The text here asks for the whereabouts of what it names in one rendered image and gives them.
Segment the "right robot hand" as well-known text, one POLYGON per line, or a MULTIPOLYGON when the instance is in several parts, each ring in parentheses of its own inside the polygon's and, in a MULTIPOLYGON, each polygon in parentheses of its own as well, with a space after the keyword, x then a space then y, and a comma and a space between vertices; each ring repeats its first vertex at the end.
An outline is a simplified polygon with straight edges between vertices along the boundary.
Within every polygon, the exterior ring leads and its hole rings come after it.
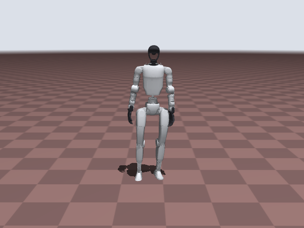
POLYGON ((128 109, 128 121, 129 121, 130 124, 133 124, 132 119, 131 119, 132 111, 133 111, 133 106, 131 105, 130 108, 128 109))

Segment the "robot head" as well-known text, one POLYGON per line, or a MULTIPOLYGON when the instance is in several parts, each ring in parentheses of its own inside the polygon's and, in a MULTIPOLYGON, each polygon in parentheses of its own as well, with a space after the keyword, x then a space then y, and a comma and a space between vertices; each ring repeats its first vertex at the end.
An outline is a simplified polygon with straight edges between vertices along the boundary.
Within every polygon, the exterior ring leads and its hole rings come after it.
POLYGON ((152 45, 152 46, 149 47, 149 49, 148 49, 148 55, 149 55, 149 59, 151 60, 151 62, 150 62, 151 64, 149 64, 149 65, 151 65, 151 66, 157 66, 158 65, 156 63, 157 63, 157 59, 159 57, 159 54, 160 54, 160 49, 159 49, 158 46, 152 45), (152 53, 153 55, 155 55, 156 53, 158 53, 157 58, 156 59, 151 59, 150 58, 150 53, 152 53))

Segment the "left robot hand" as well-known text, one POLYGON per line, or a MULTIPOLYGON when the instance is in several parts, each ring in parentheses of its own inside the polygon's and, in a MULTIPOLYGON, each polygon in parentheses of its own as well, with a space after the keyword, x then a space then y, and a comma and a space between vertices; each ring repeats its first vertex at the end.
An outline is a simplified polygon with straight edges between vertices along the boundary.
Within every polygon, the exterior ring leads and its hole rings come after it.
POLYGON ((170 114, 169 114, 169 124, 168 124, 168 126, 172 126, 173 125, 173 123, 174 123, 174 107, 172 107, 172 109, 171 109, 171 112, 170 111, 168 111, 170 114))

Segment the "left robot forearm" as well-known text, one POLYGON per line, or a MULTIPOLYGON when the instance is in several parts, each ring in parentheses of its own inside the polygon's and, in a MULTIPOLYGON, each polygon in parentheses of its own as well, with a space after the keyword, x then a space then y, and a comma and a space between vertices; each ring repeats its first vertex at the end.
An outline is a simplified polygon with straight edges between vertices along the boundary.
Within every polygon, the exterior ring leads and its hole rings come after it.
MULTIPOLYGON (((171 93, 169 95, 167 95, 168 97, 168 110, 171 112, 172 107, 174 107, 175 103, 174 103, 174 93, 171 93)), ((174 107, 175 108, 175 107, 174 107)))

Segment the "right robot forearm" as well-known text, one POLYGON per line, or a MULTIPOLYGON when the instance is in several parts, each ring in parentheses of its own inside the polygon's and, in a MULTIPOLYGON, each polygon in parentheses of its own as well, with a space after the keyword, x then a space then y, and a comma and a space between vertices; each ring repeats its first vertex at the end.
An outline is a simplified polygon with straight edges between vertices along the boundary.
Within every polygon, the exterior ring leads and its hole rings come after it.
POLYGON ((132 89, 131 89, 128 108, 130 108, 130 106, 132 105, 133 109, 134 109, 134 104, 135 104, 136 96, 137 96, 137 94, 135 92, 132 92, 132 89))

